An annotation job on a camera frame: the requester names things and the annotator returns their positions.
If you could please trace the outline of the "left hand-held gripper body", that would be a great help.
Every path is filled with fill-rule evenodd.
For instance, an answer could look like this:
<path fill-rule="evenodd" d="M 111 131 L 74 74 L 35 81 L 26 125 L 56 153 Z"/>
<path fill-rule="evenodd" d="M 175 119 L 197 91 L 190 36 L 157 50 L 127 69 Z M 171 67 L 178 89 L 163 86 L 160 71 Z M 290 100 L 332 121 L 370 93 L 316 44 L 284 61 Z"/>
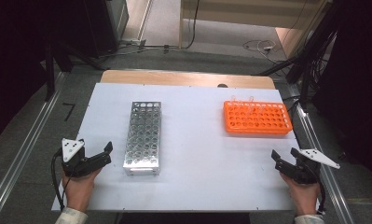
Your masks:
<path fill-rule="evenodd" d="M 104 167 L 94 163 L 96 155 L 90 158 L 85 155 L 85 146 L 78 146 L 78 140 L 62 140 L 62 169 L 66 176 L 82 177 Z"/>

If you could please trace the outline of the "person's right hand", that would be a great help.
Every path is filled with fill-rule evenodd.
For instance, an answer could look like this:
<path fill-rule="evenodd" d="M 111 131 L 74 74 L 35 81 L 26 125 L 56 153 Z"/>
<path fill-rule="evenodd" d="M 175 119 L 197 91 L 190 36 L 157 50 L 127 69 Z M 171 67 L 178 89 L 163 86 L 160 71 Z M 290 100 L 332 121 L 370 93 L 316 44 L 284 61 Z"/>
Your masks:
<path fill-rule="evenodd" d="M 287 175 L 280 174 L 282 180 L 287 184 L 290 197 L 295 205 L 298 216 L 315 215 L 317 198 L 320 194 L 320 186 L 315 184 L 302 185 Z"/>

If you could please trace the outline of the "person's left hand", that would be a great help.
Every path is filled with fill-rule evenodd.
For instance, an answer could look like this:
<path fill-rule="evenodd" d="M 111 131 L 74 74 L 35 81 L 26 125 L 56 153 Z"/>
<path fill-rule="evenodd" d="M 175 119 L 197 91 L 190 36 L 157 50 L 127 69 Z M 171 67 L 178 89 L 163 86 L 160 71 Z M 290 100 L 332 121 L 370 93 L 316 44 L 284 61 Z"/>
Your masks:
<path fill-rule="evenodd" d="M 62 175 L 67 207 L 85 213 L 90 204 L 90 197 L 94 189 L 94 180 L 101 169 L 79 178 Z"/>

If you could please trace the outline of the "orange plastic test tube rack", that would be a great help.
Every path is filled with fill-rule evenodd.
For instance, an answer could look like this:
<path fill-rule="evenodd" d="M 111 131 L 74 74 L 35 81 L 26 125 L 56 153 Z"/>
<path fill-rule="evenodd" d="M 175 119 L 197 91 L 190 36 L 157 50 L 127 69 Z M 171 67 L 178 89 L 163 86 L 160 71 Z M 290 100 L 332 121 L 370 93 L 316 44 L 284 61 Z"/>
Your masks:
<path fill-rule="evenodd" d="M 238 106 L 225 101 L 223 113 L 228 133 L 288 134 L 293 130 L 283 103 L 255 101 L 250 108 L 248 101 L 239 101 Z"/>

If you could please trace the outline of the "dark cabinet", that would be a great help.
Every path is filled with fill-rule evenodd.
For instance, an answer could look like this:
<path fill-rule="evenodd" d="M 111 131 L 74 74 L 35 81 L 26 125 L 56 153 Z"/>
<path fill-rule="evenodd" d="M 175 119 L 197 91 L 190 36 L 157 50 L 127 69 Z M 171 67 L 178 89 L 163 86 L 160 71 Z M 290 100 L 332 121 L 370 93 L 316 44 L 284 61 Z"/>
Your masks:
<path fill-rule="evenodd" d="M 129 20 L 126 0 L 83 0 L 83 3 L 92 38 L 89 55 L 98 58 L 117 51 Z"/>

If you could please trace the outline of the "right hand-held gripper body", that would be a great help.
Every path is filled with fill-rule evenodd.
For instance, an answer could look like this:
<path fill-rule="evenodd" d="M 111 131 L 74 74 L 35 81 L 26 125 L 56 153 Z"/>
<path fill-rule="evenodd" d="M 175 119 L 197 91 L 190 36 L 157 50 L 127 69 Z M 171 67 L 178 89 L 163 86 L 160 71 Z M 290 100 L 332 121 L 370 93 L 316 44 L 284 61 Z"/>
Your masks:
<path fill-rule="evenodd" d="M 314 184 L 320 179 L 321 165 L 339 169 L 340 165 L 325 156 L 316 148 L 298 149 L 300 157 L 295 158 L 296 164 L 281 159 L 276 162 L 275 168 L 282 174 L 294 179 L 298 184 Z"/>

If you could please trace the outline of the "silver metal test tube rack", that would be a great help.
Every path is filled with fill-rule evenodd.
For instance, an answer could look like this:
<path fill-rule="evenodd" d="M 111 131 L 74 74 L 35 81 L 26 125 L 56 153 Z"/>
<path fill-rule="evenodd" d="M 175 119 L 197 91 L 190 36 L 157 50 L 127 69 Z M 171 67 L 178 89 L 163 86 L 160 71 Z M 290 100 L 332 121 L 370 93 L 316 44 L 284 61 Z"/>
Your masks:
<path fill-rule="evenodd" d="M 123 169 L 127 175 L 158 175 L 161 102 L 133 102 Z"/>

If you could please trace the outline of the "aluminium floor rail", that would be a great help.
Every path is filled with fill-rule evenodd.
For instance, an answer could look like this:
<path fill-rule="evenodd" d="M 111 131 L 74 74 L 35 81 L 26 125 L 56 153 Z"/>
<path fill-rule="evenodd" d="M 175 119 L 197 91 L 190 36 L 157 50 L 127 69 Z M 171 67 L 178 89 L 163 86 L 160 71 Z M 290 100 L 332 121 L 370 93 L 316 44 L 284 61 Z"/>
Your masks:
<path fill-rule="evenodd" d="M 322 145 L 319 141 L 317 133 L 313 127 L 310 119 L 310 114 L 305 112 L 301 106 L 299 93 L 292 93 L 289 98 L 293 101 L 291 105 L 291 111 L 296 111 L 296 114 L 302 124 L 302 130 L 304 131 L 309 144 L 311 147 L 315 147 L 318 151 L 324 153 Z M 323 180 L 325 187 L 325 198 L 327 202 L 330 202 L 336 214 L 338 216 L 339 224 L 355 224 L 354 218 L 351 214 L 351 210 L 345 200 L 345 197 L 340 189 L 340 186 L 336 180 L 333 169 L 327 165 L 323 165 L 321 168 L 321 179 Z"/>
<path fill-rule="evenodd" d="M 41 134 L 48 117 L 62 92 L 62 86 L 67 77 L 67 72 L 60 72 L 56 77 L 54 82 L 56 90 L 52 93 L 52 96 L 43 103 L 36 119 L 34 120 L 33 126 L 23 140 L 15 159 L 12 161 L 5 176 L 0 181 L 0 213 L 8 196 L 13 190 L 25 163 L 33 151 L 35 142 Z"/>

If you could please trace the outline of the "black tripod stand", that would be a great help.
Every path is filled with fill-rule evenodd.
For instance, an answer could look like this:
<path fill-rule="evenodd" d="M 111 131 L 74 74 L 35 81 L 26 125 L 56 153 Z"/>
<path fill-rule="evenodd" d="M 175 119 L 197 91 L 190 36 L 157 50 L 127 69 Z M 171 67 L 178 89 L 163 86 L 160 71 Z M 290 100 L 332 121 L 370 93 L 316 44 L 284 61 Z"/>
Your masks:
<path fill-rule="evenodd" d="M 73 69 L 72 62 L 69 58 L 70 55 L 76 56 L 82 62 L 90 65 L 91 67 L 105 71 L 105 68 L 94 62 L 91 58 L 87 57 L 81 51 L 67 45 L 61 41 L 55 41 L 50 38 L 45 40 L 45 57 L 46 57 L 46 77 L 47 77 L 47 94 L 45 101 L 49 101 L 55 92 L 54 80 L 54 63 L 61 68 L 64 72 L 71 72 Z"/>

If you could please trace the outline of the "wooden table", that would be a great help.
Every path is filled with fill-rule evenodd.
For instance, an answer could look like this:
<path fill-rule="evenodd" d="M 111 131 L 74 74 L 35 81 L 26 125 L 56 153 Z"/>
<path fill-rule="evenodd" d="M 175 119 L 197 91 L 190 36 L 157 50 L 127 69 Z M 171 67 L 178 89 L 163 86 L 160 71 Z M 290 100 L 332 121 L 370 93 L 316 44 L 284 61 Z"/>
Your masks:
<path fill-rule="evenodd" d="M 241 76 L 198 72 L 156 70 L 107 70 L 102 83 L 125 83 L 171 86 L 224 87 L 274 90 L 270 77 Z"/>

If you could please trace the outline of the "light wooden furniture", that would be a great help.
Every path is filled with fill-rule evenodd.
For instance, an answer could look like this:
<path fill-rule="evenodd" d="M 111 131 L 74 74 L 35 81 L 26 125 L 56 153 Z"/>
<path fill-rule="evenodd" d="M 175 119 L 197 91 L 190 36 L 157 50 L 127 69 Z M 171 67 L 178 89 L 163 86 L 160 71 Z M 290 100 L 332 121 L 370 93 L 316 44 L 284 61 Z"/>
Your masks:
<path fill-rule="evenodd" d="M 331 0 L 181 0 L 179 45 L 183 20 L 197 15 L 203 21 L 274 27 L 285 55 L 292 57 L 331 6 Z"/>

